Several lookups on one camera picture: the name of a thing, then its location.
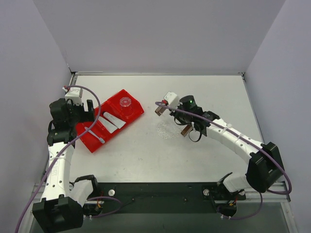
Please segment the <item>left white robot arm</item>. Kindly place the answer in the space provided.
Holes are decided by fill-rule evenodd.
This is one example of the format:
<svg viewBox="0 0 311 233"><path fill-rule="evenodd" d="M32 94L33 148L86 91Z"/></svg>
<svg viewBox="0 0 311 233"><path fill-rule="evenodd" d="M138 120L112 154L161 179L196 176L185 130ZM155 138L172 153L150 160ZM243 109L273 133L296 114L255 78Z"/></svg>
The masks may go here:
<svg viewBox="0 0 311 233"><path fill-rule="evenodd" d="M41 200L32 212L45 233L59 233L83 224L83 206L87 199L99 196L100 188L94 175L78 177L69 187L71 159L77 138L76 125L94 122L93 102L87 100L86 111L81 101L60 98L49 105L52 120L48 126L48 169Z"/></svg>

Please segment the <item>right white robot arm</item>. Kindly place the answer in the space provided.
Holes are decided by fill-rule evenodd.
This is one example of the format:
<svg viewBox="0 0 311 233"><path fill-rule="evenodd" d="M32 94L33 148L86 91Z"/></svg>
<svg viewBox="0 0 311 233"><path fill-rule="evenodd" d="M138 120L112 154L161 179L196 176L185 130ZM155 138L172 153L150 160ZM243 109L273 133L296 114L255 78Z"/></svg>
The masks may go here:
<svg viewBox="0 0 311 233"><path fill-rule="evenodd" d="M174 92L168 92L158 105L170 111L176 124L190 126L200 136L220 142L244 160L247 164L245 173L230 173L220 180L220 185L228 192L253 188L264 193L282 176L284 166L274 143L264 144L242 134L214 112L204 111L192 95L180 98Z"/></svg>

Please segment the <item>clear tray brown handles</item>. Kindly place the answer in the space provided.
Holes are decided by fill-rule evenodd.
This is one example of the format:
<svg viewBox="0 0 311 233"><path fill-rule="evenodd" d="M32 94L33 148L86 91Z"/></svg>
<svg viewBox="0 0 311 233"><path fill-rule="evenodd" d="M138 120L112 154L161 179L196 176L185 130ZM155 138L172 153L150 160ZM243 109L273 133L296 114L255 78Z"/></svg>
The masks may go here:
<svg viewBox="0 0 311 233"><path fill-rule="evenodd" d="M186 126L179 125L179 123L176 124L173 117L169 115L168 110L159 106L155 109L155 113L160 118L156 125L156 130L160 137L163 139L177 139L185 137L182 134L182 131Z"/></svg>

